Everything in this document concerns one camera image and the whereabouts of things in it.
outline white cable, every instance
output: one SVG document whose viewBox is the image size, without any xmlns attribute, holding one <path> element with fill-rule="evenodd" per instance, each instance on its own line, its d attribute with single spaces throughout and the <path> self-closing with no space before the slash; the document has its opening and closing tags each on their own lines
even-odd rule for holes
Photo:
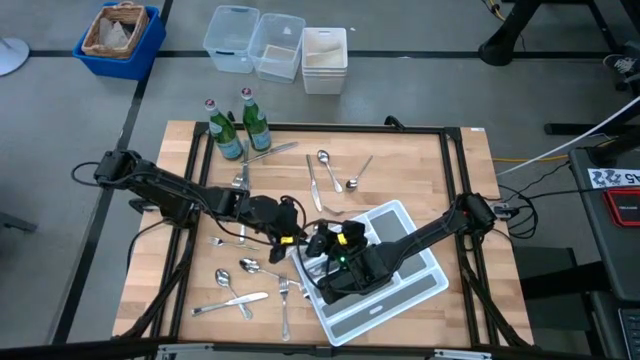
<svg viewBox="0 0 640 360">
<path fill-rule="evenodd" d="M 502 176 L 502 175 L 508 174 L 508 173 L 510 173 L 510 172 L 512 172 L 512 171 L 516 171 L 516 170 L 518 170 L 518 169 L 520 169 L 520 168 L 523 168 L 523 167 L 525 167 L 525 166 L 527 166 L 527 165 L 529 165 L 529 164 L 531 164 L 531 163 L 534 163 L 534 162 L 536 162 L 536 161 L 538 161 L 538 160 L 540 160 L 540 159 L 542 159 L 542 158 L 544 158 L 544 157 L 547 157 L 547 156 L 549 156 L 549 155 L 551 155 L 551 154 L 555 153 L 555 152 L 556 152 L 556 151 L 558 151 L 558 150 L 561 150 L 561 149 L 563 149 L 563 148 L 565 148 L 565 147 L 567 147 L 567 146 L 569 146 L 569 145 L 571 145 L 571 144 L 574 144 L 574 143 L 576 143 L 576 142 L 578 142 L 578 141 L 580 141 L 580 140 L 582 140 L 582 139 L 586 138 L 587 136 L 589 136 L 589 135 L 593 134 L 594 132 L 596 132 L 596 131 L 597 131 L 598 129 L 600 129 L 601 127 L 603 127 L 603 126 L 607 125 L 608 123 L 610 123 L 613 119 L 617 118 L 617 117 L 618 117 L 618 115 L 620 115 L 623 111 L 625 111 L 625 110 L 627 110 L 628 108 L 630 108 L 631 106 L 635 105 L 635 103 L 637 103 L 638 101 L 640 101 L 640 97 L 637 97 L 637 98 L 633 99 L 633 100 L 632 100 L 630 103 L 628 103 L 625 107 L 623 107 L 622 109 L 618 110 L 618 112 L 617 112 L 617 113 L 615 113 L 615 114 L 613 114 L 613 115 L 609 116 L 609 118 L 608 118 L 607 120 L 605 120 L 605 121 L 601 122 L 600 124 L 598 124 L 598 125 L 594 126 L 594 127 L 593 127 L 593 129 L 591 129 L 591 130 L 587 131 L 586 133 L 584 133 L 584 134 L 582 134 L 582 135 L 578 136 L 577 138 L 575 138 L 575 139 L 573 139 L 573 140 L 569 141 L 568 143 L 566 143 L 566 144 L 564 144 L 564 145 L 560 145 L 560 146 L 558 146 L 557 148 L 555 148 L 555 149 L 553 149 L 553 150 L 551 150 L 551 151 L 548 151 L 548 152 L 546 152 L 546 153 L 544 153 L 544 154 L 542 154 L 542 155 L 540 155 L 540 156 L 537 156 L 537 157 L 535 157 L 535 158 L 533 158 L 533 159 L 531 159 L 531 160 L 529 160 L 529 161 L 527 161 L 527 162 L 525 162 L 525 163 L 522 163 L 522 164 L 520 164 L 520 165 L 518 165 L 518 166 L 514 166 L 514 167 L 512 167 L 511 169 L 508 169 L 508 170 L 505 170 L 505 171 L 503 171 L 503 172 L 501 172 L 501 173 L 498 173 L 498 174 L 496 174 L 496 176 Z"/>
</svg>

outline plastic container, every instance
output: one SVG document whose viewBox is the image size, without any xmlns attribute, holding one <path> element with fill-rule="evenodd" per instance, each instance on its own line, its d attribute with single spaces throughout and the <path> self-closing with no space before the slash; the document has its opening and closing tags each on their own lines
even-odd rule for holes
<svg viewBox="0 0 640 360">
<path fill-rule="evenodd" d="M 305 28 L 302 35 L 302 70 L 345 70 L 347 30 L 344 28 Z"/>
<path fill-rule="evenodd" d="M 258 77 L 292 83 L 300 65 L 304 19 L 282 14 L 264 14 L 249 45 L 249 57 Z"/>
<path fill-rule="evenodd" d="M 365 236 L 369 244 L 394 242 L 416 229 L 404 206 L 397 200 L 352 220 L 365 224 Z M 326 256 L 310 259 L 304 256 L 303 251 L 302 262 L 296 252 L 293 252 L 292 258 L 305 289 L 310 290 L 309 298 L 320 324 L 334 346 L 348 342 L 449 287 L 449 281 L 431 250 L 425 249 L 406 259 L 393 274 L 392 280 L 382 288 L 364 296 L 348 295 L 327 305 L 301 269 L 301 263 L 304 263 L 317 282 L 325 276 Z M 337 268 L 338 265 L 332 263 L 329 273 Z"/>
<path fill-rule="evenodd" d="M 304 91 L 310 95 L 337 95 L 342 93 L 347 75 L 340 74 L 302 74 Z"/>
<path fill-rule="evenodd" d="M 259 19 L 258 9 L 227 5 L 216 8 L 202 46 L 219 71 L 253 71 L 249 43 Z"/>
<path fill-rule="evenodd" d="M 347 76 L 347 30 L 305 28 L 302 33 L 302 76 L 307 94 L 342 93 Z"/>
<path fill-rule="evenodd" d="M 104 6 L 117 4 L 116 2 L 107 2 Z M 131 80 L 144 79 L 149 73 L 153 60 L 156 58 L 156 54 L 167 35 L 164 24 L 160 21 L 160 11 L 152 6 L 145 6 L 145 9 L 149 16 L 149 25 L 147 25 L 138 42 L 138 46 L 136 46 L 129 59 L 119 60 L 86 55 L 82 52 L 82 43 L 87 35 L 86 31 L 75 48 L 73 48 L 73 57 L 80 59 L 96 75 Z"/>
</svg>

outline wicker basket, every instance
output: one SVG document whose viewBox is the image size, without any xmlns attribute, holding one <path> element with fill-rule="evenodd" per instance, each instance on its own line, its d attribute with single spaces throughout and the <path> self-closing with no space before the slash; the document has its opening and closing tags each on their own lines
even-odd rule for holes
<svg viewBox="0 0 640 360">
<path fill-rule="evenodd" d="M 122 24 L 134 25 L 135 28 L 126 46 L 111 48 L 100 44 L 100 19 L 119 21 Z M 123 1 L 118 5 L 105 6 L 93 20 L 87 36 L 82 42 L 82 51 L 86 55 L 108 57 L 112 59 L 128 59 L 135 50 L 140 37 L 149 23 L 147 11 L 142 5 L 134 5 L 131 1 Z"/>
</svg>

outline sticker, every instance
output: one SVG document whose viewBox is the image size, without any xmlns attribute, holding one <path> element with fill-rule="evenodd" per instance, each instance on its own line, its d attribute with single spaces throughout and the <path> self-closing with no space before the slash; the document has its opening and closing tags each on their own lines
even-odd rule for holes
<svg viewBox="0 0 640 360">
<path fill-rule="evenodd" d="M 242 154 L 242 146 L 237 137 L 226 144 L 218 143 L 218 149 L 227 159 L 235 159 Z"/>
<path fill-rule="evenodd" d="M 640 170 L 587 169 L 594 189 L 611 186 L 640 186 Z"/>
<path fill-rule="evenodd" d="M 261 132 L 260 134 L 251 135 L 251 140 L 253 140 L 253 146 L 256 148 L 256 150 L 264 150 L 271 145 L 271 133 L 267 128 L 267 130 Z"/>
<path fill-rule="evenodd" d="M 338 242 L 340 245 L 347 245 L 347 238 L 344 237 L 343 233 L 338 234 Z"/>
<path fill-rule="evenodd" d="M 209 132 L 213 134 L 220 134 L 222 132 L 222 126 L 214 123 L 213 121 L 209 121 Z"/>
</svg>

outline red device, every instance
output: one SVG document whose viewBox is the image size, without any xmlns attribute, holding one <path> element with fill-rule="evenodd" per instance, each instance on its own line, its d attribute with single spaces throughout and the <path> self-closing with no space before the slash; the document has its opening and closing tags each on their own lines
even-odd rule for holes
<svg viewBox="0 0 640 360">
<path fill-rule="evenodd" d="M 620 227 L 640 227 L 640 189 L 612 189 L 604 192 L 613 223 Z"/>
</svg>

